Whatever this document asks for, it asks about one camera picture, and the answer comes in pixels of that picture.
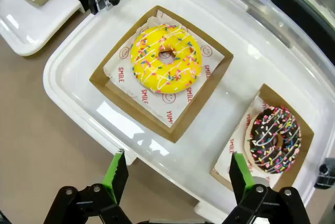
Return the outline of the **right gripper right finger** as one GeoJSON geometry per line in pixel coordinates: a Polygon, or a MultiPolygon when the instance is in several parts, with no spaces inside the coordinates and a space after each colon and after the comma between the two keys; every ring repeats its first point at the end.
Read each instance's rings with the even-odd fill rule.
{"type": "Polygon", "coordinates": [[[232,154],[229,176],[237,205],[222,224],[253,224],[256,218],[270,224],[310,224],[298,190],[283,187],[276,192],[257,184],[243,154],[232,154]]]}

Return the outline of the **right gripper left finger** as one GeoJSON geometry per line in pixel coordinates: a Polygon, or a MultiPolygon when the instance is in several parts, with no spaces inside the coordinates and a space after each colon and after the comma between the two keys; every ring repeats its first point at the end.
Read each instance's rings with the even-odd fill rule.
{"type": "Polygon", "coordinates": [[[119,205],[128,176],[125,152],[120,149],[102,183],[81,191],[73,186],[61,187],[43,224],[86,224],[90,217],[99,217],[102,224],[131,224],[119,205]]]}

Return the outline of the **white printed paper liner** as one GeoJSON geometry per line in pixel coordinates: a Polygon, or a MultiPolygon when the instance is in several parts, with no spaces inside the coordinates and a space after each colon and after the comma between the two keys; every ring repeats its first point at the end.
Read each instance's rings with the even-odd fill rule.
{"type": "Polygon", "coordinates": [[[103,66],[104,74],[124,93],[144,108],[167,127],[171,128],[197,94],[207,87],[207,80],[212,72],[220,67],[229,53],[222,46],[215,47],[206,35],[201,35],[186,22],[180,22],[168,15],[162,9],[157,9],[153,15],[147,16],[136,29],[127,36],[125,42],[113,51],[111,57],[103,66]],[[197,40],[203,57],[203,67],[200,80],[191,87],[173,94],[154,93],[144,87],[133,75],[130,59],[131,46],[135,39],[146,29],[161,24],[180,25],[197,40]]]}
{"type": "Polygon", "coordinates": [[[231,156],[234,152],[242,153],[248,165],[249,171],[251,172],[251,175],[260,179],[267,180],[268,186],[274,188],[275,184],[280,179],[281,174],[269,174],[263,172],[262,170],[259,170],[254,164],[249,161],[244,150],[244,138],[250,122],[256,115],[258,115],[261,111],[263,111],[263,109],[267,107],[268,104],[264,102],[264,100],[262,100],[259,96],[256,96],[254,98],[251,105],[242,116],[239,124],[235,128],[233,134],[229,138],[229,141],[225,145],[217,162],[215,163],[214,167],[210,172],[212,177],[214,177],[217,181],[219,181],[222,185],[229,189],[232,189],[229,177],[229,169],[231,156]]]}

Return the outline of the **yellow glazed sprinkled donut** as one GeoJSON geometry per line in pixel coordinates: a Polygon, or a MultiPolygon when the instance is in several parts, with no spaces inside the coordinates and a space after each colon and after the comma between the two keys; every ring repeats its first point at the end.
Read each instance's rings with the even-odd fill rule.
{"type": "Polygon", "coordinates": [[[203,57],[197,40],[180,25],[146,29],[131,46],[134,77],[154,93],[181,92],[200,80],[203,57]]]}

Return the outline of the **chocolate donut with colourful sprinkles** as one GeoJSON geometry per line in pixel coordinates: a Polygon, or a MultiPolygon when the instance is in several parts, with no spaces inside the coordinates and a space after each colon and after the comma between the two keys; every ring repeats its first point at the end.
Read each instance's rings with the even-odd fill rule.
{"type": "Polygon", "coordinates": [[[269,174],[280,174],[294,164],[302,133],[296,117],[285,107],[270,106],[250,121],[244,149],[251,164],[269,174]]]}

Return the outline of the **white display base tray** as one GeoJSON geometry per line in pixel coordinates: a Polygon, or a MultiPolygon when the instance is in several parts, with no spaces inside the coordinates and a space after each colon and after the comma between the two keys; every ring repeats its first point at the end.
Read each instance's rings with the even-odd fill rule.
{"type": "MultiPolygon", "coordinates": [[[[89,78],[112,49],[112,47],[109,48],[104,55],[97,54],[95,47],[98,42],[98,29],[95,16],[89,15],[85,18],[52,54],[44,69],[44,88],[48,96],[105,149],[113,153],[119,148],[124,148],[128,161],[135,158],[143,161],[133,151],[111,141],[94,117],[98,97],[107,98],[94,87],[89,78]]],[[[168,177],[165,178],[195,197],[199,201],[196,212],[213,222],[221,221],[235,204],[231,190],[216,179],[214,180],[220,185],[219,190],[211,189],[209,186],[189,189],[168,177]]],[[[323,209],[331,203],[334,194],[335,187],[316,189],[313,186],[312,190],[306,193],[300,192],[312,221],[317,221],[320,218],[323,209]]]]}
{"type": "Polygon", "coordinates": [[[78,0],[0,0],[0,35],[20,56],[39,51],[62,25],[84,8],[78,0]]]}

